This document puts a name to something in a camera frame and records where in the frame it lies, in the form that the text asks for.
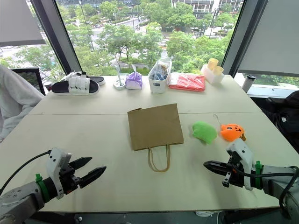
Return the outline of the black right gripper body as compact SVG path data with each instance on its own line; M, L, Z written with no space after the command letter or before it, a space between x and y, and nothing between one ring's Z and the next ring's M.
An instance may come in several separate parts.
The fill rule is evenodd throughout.
M244 186L243 165L241 164L241 157L237 152L231 152L230 158L225 165L225 179L222 181L224 187L235 185L238 187Z

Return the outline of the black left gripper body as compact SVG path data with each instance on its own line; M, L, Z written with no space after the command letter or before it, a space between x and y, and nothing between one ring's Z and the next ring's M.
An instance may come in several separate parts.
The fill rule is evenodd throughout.
M69 164L59 172L59 179L66 195L75 191L81 182L81 179L76 177L74 173L75 169Z

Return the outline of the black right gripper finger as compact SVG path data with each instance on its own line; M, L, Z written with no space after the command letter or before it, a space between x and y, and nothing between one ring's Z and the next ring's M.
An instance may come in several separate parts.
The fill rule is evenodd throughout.
M216 173L216 174L218 174L218 175L222 175L222 176L226 176L227 173L230 173L230 172L231 172L230 169L227 169L227 168L219 168L219 167L211 167L211 168L208 168L208 170L210 170L211 172Z
M206 161L204 162L204 167L207 169L226 169L227 163L223 163L220 161Z

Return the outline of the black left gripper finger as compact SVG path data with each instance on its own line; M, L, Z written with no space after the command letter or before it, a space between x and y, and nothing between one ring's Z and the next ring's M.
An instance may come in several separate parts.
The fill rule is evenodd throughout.
M94 170L90 171L87 175L80 178L79 186L80 188L84 188L90 183L97 180L106 170L106 166L95 168Z
M83 166L85 166L92 157L81 157L69 163L69 165L74 169L77 170Z

